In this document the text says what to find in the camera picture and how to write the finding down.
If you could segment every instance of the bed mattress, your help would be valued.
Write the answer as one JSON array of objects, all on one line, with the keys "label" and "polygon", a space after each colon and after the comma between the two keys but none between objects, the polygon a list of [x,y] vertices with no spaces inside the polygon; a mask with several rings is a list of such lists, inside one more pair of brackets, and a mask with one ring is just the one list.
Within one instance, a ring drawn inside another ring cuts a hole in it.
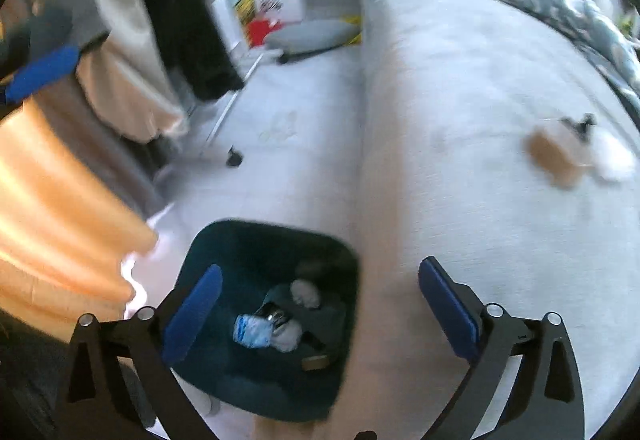
[{"label": "bed mattress", "polygon": [[638,130],[568,39],[506,4],[367,0],[365,20],[360,306],[327,438],[421,438],[462,380],[418,289],[430,255],[512,315],[562,315],[590,438],[640,366],[638,179],[559,190],[523,142],[540,119],[594,113],[637,154]]}]

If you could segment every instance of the gray cushion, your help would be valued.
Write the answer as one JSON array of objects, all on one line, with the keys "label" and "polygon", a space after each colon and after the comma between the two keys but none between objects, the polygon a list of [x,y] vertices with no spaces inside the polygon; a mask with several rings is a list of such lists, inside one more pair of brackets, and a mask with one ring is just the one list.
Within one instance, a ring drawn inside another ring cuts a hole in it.
[{"label": "gray cushion", "polygon": [[336,48],[360,33],[360,27],[337,19],[317,19],[289,25],[271,32],[264,43],[267,48],[287,54],[306,54]]}]

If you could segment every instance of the yellow item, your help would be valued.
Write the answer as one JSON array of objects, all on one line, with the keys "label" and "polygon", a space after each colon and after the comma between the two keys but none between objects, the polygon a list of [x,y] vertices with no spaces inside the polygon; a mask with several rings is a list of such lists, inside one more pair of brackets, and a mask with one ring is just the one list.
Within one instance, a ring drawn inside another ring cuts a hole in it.
[{"label": "yellow item", "polygon": [[[342,18],[342,20],[352,25],[362,26],[362,18],[360,16],[345,16]],[[362,43],[361,33],[354,37],[348,44],[359,45],[360,43]]]}]

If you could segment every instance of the blue gripper pad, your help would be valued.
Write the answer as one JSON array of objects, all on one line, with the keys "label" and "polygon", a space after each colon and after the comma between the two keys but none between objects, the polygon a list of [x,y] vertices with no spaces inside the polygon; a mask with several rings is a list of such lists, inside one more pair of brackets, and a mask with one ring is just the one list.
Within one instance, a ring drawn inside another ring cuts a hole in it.
[{"label": "blue gripper pad", "polygon": [[211,265],[164,328],[162,361],[173,366],[183,360],[222,293],[222,271]]},{"label": "blue gripper pad", "polygon": [[426,258],[418,270],[418,283],[454,353],[468,362],[476,360],[478,326],[454,292],[450,279],[445,279],[430,258]]},{"label": "blue gripper pad", "polygon": [[15,73],[4,92],[7,102],[18,104],[43,86],[72,74],[76,70],[79,58],[78,48],[63,46],[25,65]]}]

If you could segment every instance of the floor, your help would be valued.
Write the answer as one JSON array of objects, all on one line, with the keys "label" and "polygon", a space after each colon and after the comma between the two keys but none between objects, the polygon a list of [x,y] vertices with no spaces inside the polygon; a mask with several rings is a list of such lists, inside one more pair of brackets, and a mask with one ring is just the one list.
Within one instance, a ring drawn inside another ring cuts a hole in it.
[{"label": "floor", "polygon": [[[356,246],[364,117],[359,46],[261,64],[206,146],[216,117],[210,106],[193,114],[180,157],[158,177],[170,204],[149,221],[158,231],[156,249],[132,270],[148,305],[172,289],[196,234],[222,218],[300,227]],[[236,169],[225,166],[232,146],[244,156]],[[206,420],[221,438],[251,437],[251,417],[231,406]]]}]

